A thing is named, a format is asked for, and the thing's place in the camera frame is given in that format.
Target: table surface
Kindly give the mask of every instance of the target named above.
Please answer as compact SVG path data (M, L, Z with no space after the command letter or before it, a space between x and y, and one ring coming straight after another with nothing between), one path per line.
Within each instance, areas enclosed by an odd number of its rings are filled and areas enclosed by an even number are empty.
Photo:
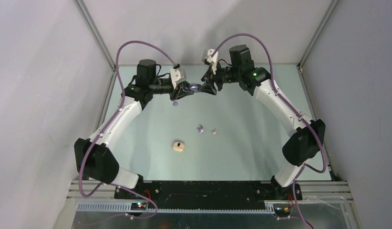
M188 82L202 83L207 66L183 67ZM163 66L160 74L169 68ZM136 67L120 67L120 73L126 87ZM310 114L296 66L274 65L274 75L289 99ZM116 80L107 118L116 109L120 94ZM286 131L269 109L237 83L225 84L216 96L197 93L177 102L173 106L169 95L154 95L113 151L120 166L146 180L270 180L280 168L281 149L289 139ZM202 134L199 125L204 127ZM175 141L185 144L183 152L173 150ZM321 169L320 153L309 164ZM305 169L299 180L330 180L330 175Z

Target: small beige object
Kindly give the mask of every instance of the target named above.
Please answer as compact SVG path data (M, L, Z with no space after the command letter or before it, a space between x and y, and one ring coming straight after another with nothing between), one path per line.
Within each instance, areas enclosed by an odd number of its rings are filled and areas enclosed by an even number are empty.
M185 149L185 144L182 142L175 142L174 143L174 150L178 152L182 152Z

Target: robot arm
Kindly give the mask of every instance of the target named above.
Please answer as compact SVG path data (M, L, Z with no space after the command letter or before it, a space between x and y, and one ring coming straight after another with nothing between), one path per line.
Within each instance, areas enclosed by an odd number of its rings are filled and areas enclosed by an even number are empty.
M177 65L171 72L175 73L173 78L160 78L156 75L155 61L140 61L137 75L134 76L135 85L129 84L124 89L124 104L115 111L118 112L116 117L105 121L89 138L79 138L75 142L78 172L89 146L97 139L83 169L85 176L127 188L134 188L138 180L143 179L141 175L120 167L112 152L124 130L144 110L154 94L169 94L171 100L193 94L186 89L189 83L186 81L185 71Z
M313 121L311 117L297 109L280 90L276 82L274 82L274 85L278 92L275 93L270 83L270 73L262 67L255 68L249 48L246 45L232 47L230 49L230 57L231 66L221 67L217 63L217 53L213 58L207 52L204 62L209 65L209 69L202 78L202 81L205 83L201 86L201 91L215 95L217 90L222 90L223 84L239 83L239 86L244 91L248 91L251 96L260 100L271 110L290 137L282 148L285 160L280 170L272 178L272 183L280 189L289 187L300 171L301 166L313 158L319 151L314 136L301 119L311 122L310 126L319 136L321 143L324 140L325 124L320 119ZM297 117L294 114L291 108L281 100L280 95L295 110L300 112L301 117Z

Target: white table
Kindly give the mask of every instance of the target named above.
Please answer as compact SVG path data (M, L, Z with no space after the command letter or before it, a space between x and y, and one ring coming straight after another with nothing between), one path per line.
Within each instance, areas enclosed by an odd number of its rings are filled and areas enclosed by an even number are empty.
M202 83L207 66L184 67L190 83ZM169 68L163 66L161 74ZM126 87L136 67L124 66L120 72ZM274 65L274 73L289 99L310 114L296 66ZM116 80L107 118L120 93ZM276 117L237 83L225 84L216 96L198 93L177 102L173 106L169 95L154 95L113 151L120 166L146 180L270 180L277 172L289 137ZM205 129L202 134L196 129L199 124ZM176 140L185 144L183 152L173 150ZM322 168L320 153L310 164ZM330 175L305 169L299 180L330 180Z

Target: white wall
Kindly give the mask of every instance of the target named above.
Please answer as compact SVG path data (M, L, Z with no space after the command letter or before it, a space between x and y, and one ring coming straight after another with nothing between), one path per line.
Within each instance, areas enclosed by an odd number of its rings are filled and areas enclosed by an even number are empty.
M392 228L392 0L341 1L303 69L364 227Z
M150 42L180 63L201 64L203 51L215 49L240 32L258 36L272 60L300 61L331 0L85 0L111 53L130 40ZM251 38L235 38L220 50L246 44L255 62L267 63L261 46ZM133 45L122 51L121 63L151 58L169 63L155 50Z
M110 70L72 0L0 0L0 229L49 229Z

